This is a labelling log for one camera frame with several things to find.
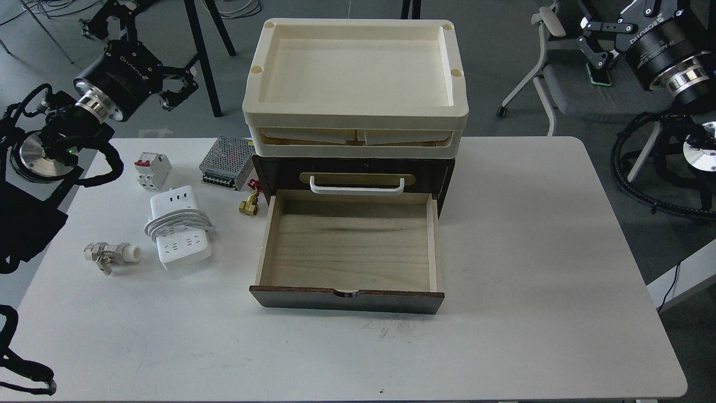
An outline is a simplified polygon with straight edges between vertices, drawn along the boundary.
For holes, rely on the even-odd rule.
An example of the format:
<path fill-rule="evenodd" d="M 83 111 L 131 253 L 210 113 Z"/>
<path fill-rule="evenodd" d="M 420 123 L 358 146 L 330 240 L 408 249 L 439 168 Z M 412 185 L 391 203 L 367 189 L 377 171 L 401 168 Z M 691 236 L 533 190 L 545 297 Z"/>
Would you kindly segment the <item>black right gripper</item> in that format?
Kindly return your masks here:
<path fill-rule="evenodd" d="M 680 1 L 634 1 L 617 22 L 581 20 L 578 48 L 601 71 L 623 56 L 644 90 L 708 93 L 713 36 Z"/>

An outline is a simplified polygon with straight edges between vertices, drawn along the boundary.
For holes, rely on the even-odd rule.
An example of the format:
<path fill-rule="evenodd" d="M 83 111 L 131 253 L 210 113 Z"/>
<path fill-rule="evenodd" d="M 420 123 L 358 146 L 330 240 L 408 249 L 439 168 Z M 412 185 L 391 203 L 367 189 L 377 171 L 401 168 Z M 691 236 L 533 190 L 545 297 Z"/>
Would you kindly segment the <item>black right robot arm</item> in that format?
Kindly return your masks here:
<path fill-rule="evenodd" d="M 665 88 L 667 110 L 642 112 L 617 135 L 610 170 L 624 194 L 675 216 L 714 221 L 714 133 L 693 115 L 714 111 L 714 38 L 688 1 L 634 1 L 617 21 L 606 21 L 590 1 L 578 3 L 584 15 L 578 48 L 596 69 L 611 67 L 621 55 L 644 90 Z M 638 128 L 655 122 L 664 133 L 654 141 L 657 175 L 667 183 L 700 192 L 701 207 L 663 201 L 632 184 L 622 170 L 624 143 Z"/>

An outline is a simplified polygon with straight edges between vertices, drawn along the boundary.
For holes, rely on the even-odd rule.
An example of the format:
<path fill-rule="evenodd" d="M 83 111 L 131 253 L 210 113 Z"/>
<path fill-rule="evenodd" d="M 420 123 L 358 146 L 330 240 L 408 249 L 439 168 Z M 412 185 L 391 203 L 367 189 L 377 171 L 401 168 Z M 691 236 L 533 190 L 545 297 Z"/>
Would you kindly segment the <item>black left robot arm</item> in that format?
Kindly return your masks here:
<path fill-rule="evenodd" d="M 74 80 L 79 99 L 48 83 L 7 107 L 2 117 L 2 173 L 11 164 L 26 181 L 58 186 L 41 200 L 2 178 L 2 273 L 13 273 L 51 243 L 67 215 L 59 205 L 72 186 L 100 186 L 120 178 L 124 164 L 110 144 L 114 130 L 107 120 L 127 121 L 158 94 L 172 110 L 197 89 L 191 68 L 164 65 L 138 39 L 135 16 L 146 10 L 118 1 L 106 2 L 83 35 L 104 41 L 101 56 Z"/>

